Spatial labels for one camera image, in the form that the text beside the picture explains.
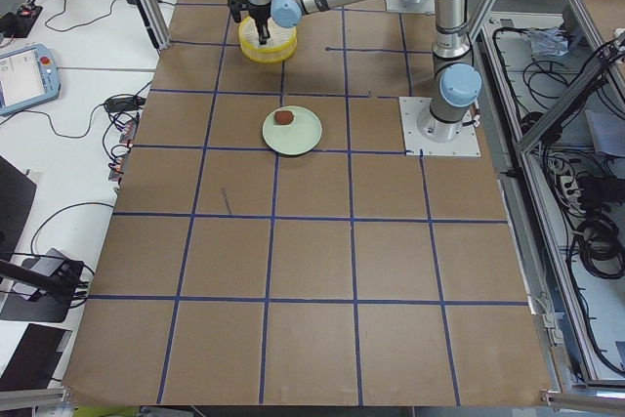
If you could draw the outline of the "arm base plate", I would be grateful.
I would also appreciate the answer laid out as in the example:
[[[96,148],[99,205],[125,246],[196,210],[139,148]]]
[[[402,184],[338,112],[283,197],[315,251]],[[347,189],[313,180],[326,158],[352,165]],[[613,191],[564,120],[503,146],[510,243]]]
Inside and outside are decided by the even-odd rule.
[[[404,152],[409,156],[480,157],[473,115],[446,124],[431,115],[429,97],[399,97],[399,114]]]
[[[432,16],[435,0],[385,0],[386,10],[391,13]]]

